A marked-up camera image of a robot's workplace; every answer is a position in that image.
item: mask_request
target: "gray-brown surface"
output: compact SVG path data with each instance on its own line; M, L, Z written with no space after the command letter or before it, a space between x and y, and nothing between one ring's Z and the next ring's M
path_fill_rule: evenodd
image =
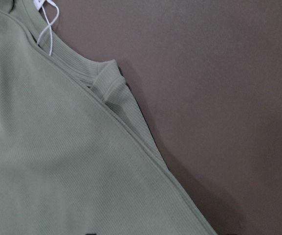
M282 235L282 2L56 3L53 30L88 59L117 61L167 166L213 228Z

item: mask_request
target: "sleeveless top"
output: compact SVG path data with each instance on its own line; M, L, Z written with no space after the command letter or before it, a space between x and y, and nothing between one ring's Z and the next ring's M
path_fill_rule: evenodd
M168 170L114 59L92 61L32 0L0 0L0 234L215 235Z

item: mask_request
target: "white tag string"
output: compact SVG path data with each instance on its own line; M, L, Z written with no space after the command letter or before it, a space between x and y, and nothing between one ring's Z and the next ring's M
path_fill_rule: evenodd
M46 15L46 12L45 12L45 9L44 7L42 6L42 11L44 12L44 16L45 16L45 19L46 19L46 22L47 24L49 25L49 21L48 21L48 18L47 18L47 15ZM53 49L53 34L52 34L52 27L49 27L49 34L50 34L50 38L51 38L51 45L50 45L50 49L49 49L49 55L52 54L52 49Z
M57 20L58 16L59 16L59 8L58 6L52 1L52 0L46 0L49 4L51 4L52 6L54 6L57 9L57 14L55 16L55 18L52 20L52 22L50 23L48 21L47 15L45 13L45 9L42 6L42 10L44 12L44 16L46 18L47 21L47 26L42 30L42 32L39 34L39 37L37 39L37 44L40 43L41 37L43 36L43 34L46 32L46 30L49 28L49 33L50 33L50 38L51 38L51 45L50 45L50 51L49 51L49 55L52 54L52 48L53 48L53 35L52 35L52 25L55 23L55 21Z

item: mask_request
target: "ribbed neckline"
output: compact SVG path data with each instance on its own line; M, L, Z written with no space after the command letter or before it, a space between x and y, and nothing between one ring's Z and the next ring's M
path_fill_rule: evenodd
M14 0L13 11L19 15L35 39L47 26L46 21L38 12L32 0ZM121 76L115 59L103 62L89 60L71 49L54 31L52 33L53 52L52 56L48 56L48 58L64 66L64 69L70 74L92 86L97 80L114 80ZM45 33L41 39L40 48L48 52L49 46L49 33Z

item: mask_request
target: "sage green fabric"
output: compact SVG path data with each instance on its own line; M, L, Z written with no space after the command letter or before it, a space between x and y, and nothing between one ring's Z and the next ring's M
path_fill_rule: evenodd
M216 234L161 157L116 61L0 1L0 234Z

